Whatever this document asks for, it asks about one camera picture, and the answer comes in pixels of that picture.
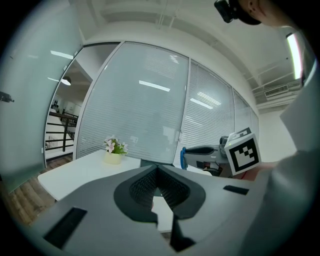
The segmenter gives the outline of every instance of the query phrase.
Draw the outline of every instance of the wooden floor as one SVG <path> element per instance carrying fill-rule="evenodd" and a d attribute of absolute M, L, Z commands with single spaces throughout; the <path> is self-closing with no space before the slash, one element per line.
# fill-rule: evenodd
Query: wooden floor
<path fill-rule="evenodd" d="M 72 161 L 72 156 L 65 156 L 56 160 L 48 161 L 47 168 L 39 174 L 46 173 L 54 168 L 63 166 Z M 38 182 L 38 175 L 32 177 L 16 190 L 7 193 L 0 182 L 2 200 L 10 214 L 25 225 L 31 225 L 36 218 L 47 208 L 55 203 L 55 199 L 49 195 Z"/>

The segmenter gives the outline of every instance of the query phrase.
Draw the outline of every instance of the blue handle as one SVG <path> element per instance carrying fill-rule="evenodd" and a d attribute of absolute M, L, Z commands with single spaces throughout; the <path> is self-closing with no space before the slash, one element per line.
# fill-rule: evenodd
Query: blue handle
<path fill-rule="evenodd" d="M 181 164 L 181 169 L 186 170 L 187 167 L 184 166 L 184 154 L 186 153 L 186 148 L 183 147 L 181 152 L 180 152 L 180 164 Z"/>

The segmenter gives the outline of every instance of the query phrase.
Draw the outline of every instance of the fluorescent light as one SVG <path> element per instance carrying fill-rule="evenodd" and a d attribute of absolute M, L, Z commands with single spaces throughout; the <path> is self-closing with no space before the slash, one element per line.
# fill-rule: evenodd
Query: fluorescent light
<path fill-rule="evenodd" d="M 59 80 L 57 80 L 57 79 L 53 79 L 53 78 L 50 78 L 50 77 L 47 77 L 47 78 L 48 78 L 49 80 L 59 82 Z"/>
<path fill-rule="evenodd" d="M 69 54 L 65 54 L 65 53 L 62 53 L 62 52 L 54 51 L 54 50 L 51 50 L 50 52 L 53 55 L 64 57 L 64 58 L 67 58 L 67 59 L 70 59 L 70 60 L 74 59 L 74 57 L 72 55 L 69 55 Z"/>
<path fill-rule="evenodd" d="M 70 86 L 71 85 L 71 83 L 66 79 L 61 79 L 61 83 L 65 84 L 66 86 Z"/>
<path fill-rule="evenodd" d="M 206 94 L 203 93 L 203 92 L 198 92 L 197 94 L 198 94 L 199 96 L 205 98 L 207 101 L 210 101 L 211 103 L 215 104 L 215 105 L 221 105 L 221 102 L 215 100 L 214 98 L 206 95 Z"/>
<path fill-rule="evenodd" d="M 210 110 L 213 109 L 212 106 L 209 106 L 209 105 L 207 105 L 207 104 L 205 104 L 205 103 L 203 103 L 203 102 L 201 102 L 201 101 L 199 101 L 199 100 L 196 100 L 196 99 L 194 99 L 194 98 L 191 98 L 190 101 L 192 101 L 192 102 L 194 102 L 194 103 L 197 103 L 197 104 L 199 104 L 199 105 L 201 105 L 201 106 L 204 106 L 204 107 L 206 107 L 206 108 L 208 108 L 208 109 L 210 109 Z"/>
<path fill-rule="evenodd" d="M 297 38 L 295 34 L 289 34 L 287 35 L 287 39 L 289 42 L 292 59 L 293 59 L 294 78 L 299 79 L 302 75 L 302 63 L 301 63 L 301 55 L 299 51 Z"/>
<path fill-rule="evenodd" d="M 167 87 L 163 87 L 163 86 L 160 86 L 160 85 L 157 85 L 157 84 L 154 84 L 154 83 L 150 83 L 150 82 L 145 82 L 145 81 L 140 81 L 139 80 L 139 84 L 140 85 L 144 85 L 144 86 L 150 86 L 150 87 L 157 88 L 157 89 L 160 89 L 160 90 L 164 90 L 166 92 L 170 91 L 170 89 L 167 88 Z"/>

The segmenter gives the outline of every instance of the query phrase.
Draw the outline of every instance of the black railing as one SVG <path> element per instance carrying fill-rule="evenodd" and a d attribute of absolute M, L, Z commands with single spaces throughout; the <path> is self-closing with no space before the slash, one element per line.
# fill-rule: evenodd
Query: black railing
<path fill-rule="evenodd" d="M 66 147 L 71 147 L 72 145 L 66 145 L 66 141 L 72 141 L 74 139 L 74 132 L 73 131 L 68 131 L 68 127 L 76 127 L 77 126 L 77 121 L 78 117 L 76 115 L 66 115 L 65 114 L 59 114 L 59 113 L 54 113 L 50 112 L 49 116 L 57 117 L 60 118 L 60 120 L 64 122 L 64 124 L 60 123 L 53 123 L 53 122 L 48 122 L 47 125 L 51 126 L 63 126 L 64 131 L 46 131 L 46 134 L 63 134 L 63 139 L 48 139 L 45 142 L 50 143 L 50 142 L 63 142 L 62 146 L 55 146 L 55 147 L 49 147 L 46 148 L 45 150 L 56 150 L 56 149 L 62 149 L 63 152 L 66 151 Z"/>
<path fill-rule="evenodd" d="M 78 120 L 78 117 L 79 117 L 78 115 L 70 114 L 70 113 L 66 112 L 65 109 L 62 110 L 62 115 L 76 118 L 76 119 L 70 119 L 69 118 L 69 121 L 68 121 L 69 124 L 68 125 L 69 126 L 76 126 L 77 125 L 77 120 Z M 62 123 L 66 123 L 66 118 L 60 118 L 60 120 L 61 120 Z"/>

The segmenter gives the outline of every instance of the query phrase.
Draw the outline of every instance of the air conditioner vent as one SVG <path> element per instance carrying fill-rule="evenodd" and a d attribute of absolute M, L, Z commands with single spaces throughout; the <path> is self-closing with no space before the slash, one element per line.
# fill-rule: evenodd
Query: air conditioner vent
<path fill-rule="evenodd" d="M 287 93 L 288 91 L 289 91 L 288 85 L 285 84 L 285 85 L 281 85 L 281 86 L 279 86 L 277 88 L 273 88 L 271 90 L 266 90 L 264 92 L 264 94 L 265 94 L 265 96 L 267 98 L 270 98 L 270 97 L 273 97 L 275 95 Z"/>

